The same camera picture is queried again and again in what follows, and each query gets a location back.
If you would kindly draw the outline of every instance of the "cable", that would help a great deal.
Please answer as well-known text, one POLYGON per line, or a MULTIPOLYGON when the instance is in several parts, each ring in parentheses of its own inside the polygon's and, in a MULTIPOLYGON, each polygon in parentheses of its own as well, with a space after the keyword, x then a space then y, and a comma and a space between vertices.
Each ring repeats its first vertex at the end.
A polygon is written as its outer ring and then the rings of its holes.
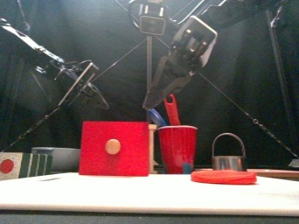
POLYGON ((281 146, 293 154, 295 158, 299 158, 299 156, 293 152, 293 150, 286 146, 286 144, 277 138, 275 134, 271 132, 271 130, 259 123, 258 119, 254 118, 250 113, 233 101, 233 99, 225 94, 225 92, 217 87, 217 85, 209 80, 209 78, 198 72, 201 77, 214 86, 214 88, 222 93, 222 95, 227 98, 227 100, 237 106, 237 108, 246 114, 246 116, 253 120, 253 123, 258 125, 258 127, 265 131, 265 133, 275 139, 275 141, 279 143, 281 146))

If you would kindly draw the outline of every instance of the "red cup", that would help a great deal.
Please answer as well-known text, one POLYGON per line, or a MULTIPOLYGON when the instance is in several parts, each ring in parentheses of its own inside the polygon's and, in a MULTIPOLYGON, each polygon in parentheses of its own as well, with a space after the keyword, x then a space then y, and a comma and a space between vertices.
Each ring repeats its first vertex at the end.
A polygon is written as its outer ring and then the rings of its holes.
POLYGON ((193 173, 198 128, 187 125, 165 126, 158 131, 165 172, 193 173))

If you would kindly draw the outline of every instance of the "round knob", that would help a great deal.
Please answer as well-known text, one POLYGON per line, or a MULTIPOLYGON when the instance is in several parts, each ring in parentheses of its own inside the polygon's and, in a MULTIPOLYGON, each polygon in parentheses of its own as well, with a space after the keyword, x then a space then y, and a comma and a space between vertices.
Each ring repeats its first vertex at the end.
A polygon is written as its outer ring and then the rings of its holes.
POLYGON ((110 139, 106 145, 107 153, 115 155, 121 151, 121 142, 117 139, 110 139))

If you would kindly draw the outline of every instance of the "gray container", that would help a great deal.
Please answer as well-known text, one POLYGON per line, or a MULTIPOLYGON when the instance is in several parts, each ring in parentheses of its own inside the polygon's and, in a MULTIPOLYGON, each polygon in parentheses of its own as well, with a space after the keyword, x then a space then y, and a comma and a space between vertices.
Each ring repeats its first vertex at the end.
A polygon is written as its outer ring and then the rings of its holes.
POLYGON ((246 147, 241 140, 241 138, 231 134, 231 133, 223 133, 218 135, 218 137, 214 140, 213 143, 213 170, 234 170, 238 172, 245 172, 247 170, 246 166, 246 147), (242 156, 215 156, 215 143, 218 139, 223 136, 231 136, 235 139, 238 139, 241 147, 242 147, 242 156))

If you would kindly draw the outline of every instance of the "wire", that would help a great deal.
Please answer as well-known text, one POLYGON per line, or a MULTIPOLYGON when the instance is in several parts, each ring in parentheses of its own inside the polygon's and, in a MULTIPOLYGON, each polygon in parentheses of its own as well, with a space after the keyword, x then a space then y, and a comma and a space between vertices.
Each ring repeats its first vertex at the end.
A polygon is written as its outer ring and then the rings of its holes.
POLYGON ((23 16, 23 29, 24 29, 24 31, 28 34, 28 32, 31 30, 31 26, 30 26, 28 22, 26 21, 24 9, 23 9, 23 4, 22 4, 22 1, 20 0, 18 0, 18 4, 19 4, 19 9, 20 9, 22 16, 23 16))

